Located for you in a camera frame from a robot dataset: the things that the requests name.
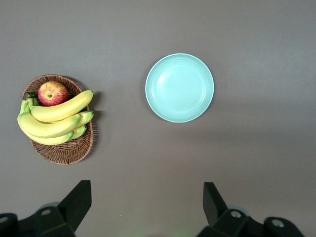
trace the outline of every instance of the plate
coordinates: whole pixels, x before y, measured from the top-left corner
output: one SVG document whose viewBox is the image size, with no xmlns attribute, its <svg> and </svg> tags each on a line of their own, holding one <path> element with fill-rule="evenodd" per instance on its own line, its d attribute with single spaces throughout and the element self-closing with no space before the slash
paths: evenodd
<svg viewBox="0 0 316 237">
<path fill-rule="evenodd" d="M 152 67 L 145 85 L 152 110 L 170 122 L 189 122 L 202 115 L 214 94 L 209 68 L 197 57 L 176 53 Z"/>
</svg>

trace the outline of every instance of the yellow banana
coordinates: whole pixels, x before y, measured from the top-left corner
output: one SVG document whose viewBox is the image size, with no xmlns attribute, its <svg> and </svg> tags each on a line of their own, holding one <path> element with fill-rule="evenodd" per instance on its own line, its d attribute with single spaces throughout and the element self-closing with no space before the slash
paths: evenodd
<svg viewBox="0 0 316 237">
<path fill-rule="evenodd" d="M 21 129 L 25 135 L 27 135 L 29 138 L 31 138 L 33 141 L 43 144 L 43 145 L 59 145 L 65 142 L 68 142 L 70 139 L 73 138 L 74 136 L 74 132 L 71 131 L 69 133 L 66 133 L 65 135 L 59 136 L 59 137 L 53 137 L 53 138 L 39 138 L 36 136 L 31 135 L 30 133 L 24 131 L 23 129 Z"/>
<path fill-rule="evenodd" d="M 24 113 L 26 107 L 28 106 L 28 102 L 27 101 L 22 101 L 21 104 L 21 110 L 20 110 L 20 114 Z M 23 128 L 21 128 L 21 130 L 25 133 L 25 135 L 27 135 L 30 139 L 32 139 L 33 141 L 43 144 L 43 145 L 59 145 L 65 142 L 68 142 L 73 136 L 74 136 L 74 132 L 71 131 L 69 133 L 66 133 L 63 136 L 60 137 L 54 137 L 54 138 L 39 138 L 36 136 L 31 135 L 30 133 L 28 133 L 27 131 L 25 131 Z"/>
<path fill-rule="evenodd" d="M 77 114 L 84 109 L 92 100 L 93 91 L 86 90 L 74 98 L 55 106 L 36 106 L 33 101 L 29 102 L 32 115 L 41 122 L 60 121 Z"/>
<path fill-rule="evenodd" d="M 94 113 L 92 110 L 89 110 L 89 111 L 80 112 L 80 113 L 78 113 L 78 115 L 81 115 L 81 120 L 80 120 L 79 124 L 77 125 L 77 127 L 81 127 L 92 120 Z M 56 123 L 56 122 L 58 122 L 58 121 L 44 122 L 44 123 Z"/>
<path fill-rule="evenodd" d="M 76 128 L 80 120 L 81 115 L 76 114 L 56 123 L 42 123 L 32 116 L 29 106 L 26 106 L 24 112 L 18 116 L 18 124 L 21 129 L 38 138 L 53 138 L 65 135 Z"/>
<path fill-rule="evenodd" d="M 74 132 L 74 136 L 71 138 L 71 140 L 74 140 L 76 138 L 81 137 L 85 131 L 87 130 L 87 127 L 85 125 L 80 126 L 80 127 L 76 127 L 73 132 Z"/>
</svg>

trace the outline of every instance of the woven basket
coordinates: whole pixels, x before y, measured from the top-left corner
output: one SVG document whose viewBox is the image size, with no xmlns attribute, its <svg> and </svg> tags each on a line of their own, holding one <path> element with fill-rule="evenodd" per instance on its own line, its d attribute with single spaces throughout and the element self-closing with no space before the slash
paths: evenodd
<svg viewBox="0 0 316 237">
<path fill-rule="evenodd" d="M 68 99 L 73 98 L 78 95 L 82 90 L 79 86 L 72 81 L 71 79 L 54 74 L 43 75 L 35 78 L 31 81 L 23 91 L 22 98 L 25 98 L 27 93 L 37 92 L 39 87 L 48 81 L 57 81 L 62 83 L 69 92 Z M 88 111 L 89 107 L 87 106 L 82 111 Z M 48 160 L 55 164 L 74 164 L 82 159 L 84 159 L 90 152 L 93 144 L 93 127 L 92 122 L 86 124 L 87 130 L 81 137 L 70 140 L 66 143 L 55 145 L 55 146 L 47 146 L 40 143 L 37 143 L 30 139 L 30 142 L 36 152 L 42 156 L 45 160 Z"/>
</svg>

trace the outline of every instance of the green banana stem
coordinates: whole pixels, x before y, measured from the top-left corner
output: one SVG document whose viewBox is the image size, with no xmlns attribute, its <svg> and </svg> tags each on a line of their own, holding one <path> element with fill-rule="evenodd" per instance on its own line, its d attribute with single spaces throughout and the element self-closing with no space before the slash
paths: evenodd
<svg viewBox="0 0 316 237">
<path fill-rule="evenodd" d="M 33 98 L 33 105 L 34 106 L 39 105 L 39 101 L 37 100 L 37 98 Z"/>
<path fill-rule="evenodd" d="M 21 109 L 20 109 L 20 113 L 19 114 L 24 113 L 25 109 L 28 107 L 28 103 L 29 103 L 28 101 L 22 100 Z"/>
<path fill-rule="evenodd" d="M 33 98 L 28 98 L 28 102 L 29 102 L 29 107 L 34 106 L 34 100 L 33 100 Z"/>
</svg>

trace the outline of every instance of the plate rim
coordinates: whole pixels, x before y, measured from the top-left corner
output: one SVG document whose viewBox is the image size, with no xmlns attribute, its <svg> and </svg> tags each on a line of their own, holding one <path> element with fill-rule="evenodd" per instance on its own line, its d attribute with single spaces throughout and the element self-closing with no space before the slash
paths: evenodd
<svg viewBox="0 0 316 237">
<path fill-rule="evenodd" d="M 166 60 L 167 58 L 171 57 L 171 56 L 179 56 L 179 55 L 184 55 L 184 56 L 189 56 L 191 58 L 194 58 L 196 60 L 198 60 L 202 65 L 204 65 L 210 75 L 210 81 L 211 81 L 211 84 L 210 84 L 210 87 L 211 90 L 210 90 L 210 99 L 209 99 L 209 102 L 207 103 L 207 106 L 205 106 L 205 109 L 203 109 L 197 116 L 194 116 L 194 118 L 190 118 L 190 119 L 183 119 L 181 121 L 175 121 L 175 120 L 172 120 L 172 119 L 168 119 L 166 117 L 164 117 L 163 115 L 159 114 L 152 106 L 152 104 L 150 103 L 150 100 L 149 100 L 149 95 L 148 95 L 148 90 L 151 91 L 150 89 L 148 89 L 148 85 L 149 85 L 149 77 L 152 73 L 152 71 L 155 69 L 155 67 L 157 67 L 157 65 L 163 61 L 163 60 Z M 169 54 L 169 55 L 166 55 L 162 58 L 160 58 L 158 61 L 156 61 L 156 63 L 152 66 L 152 68 L 149 70 L 148 72 L 148 75 L 147 75 L 147 78 L 146 78 L 146 83 L 145 83 L 145 95 L 146 95 L 146 100 L 150 106 L 150 108 L 154 111 L 154 113 L 156 115 L 158 115 L 160 118 L 166 120 L 166 121 L 169 121 L 169 122 L 174 122 L 174 123 L 185 123 L 185 122 L 189 122 L 189 121 L 192 121 L 192 120 L 195 120 L 197 119 L 198 117 L 200 117 L 207 109 L 208 107 L 210 106 L 212 100 L 213 100 L 213 97 L 214 97 L 214 90 L 215 90 L 215 85 L 214 85 L 214 78 L 213 78 L 213 75 L 212 75 L 212 72 L 210 70 L 210 68 L 201 60 L 199 59 L 198 57 L 194 56 L 194 55 L 191 55 L 191 54 L 188 54 L 188 53 L 173 53 L 173 54 Z"/>
</svg>

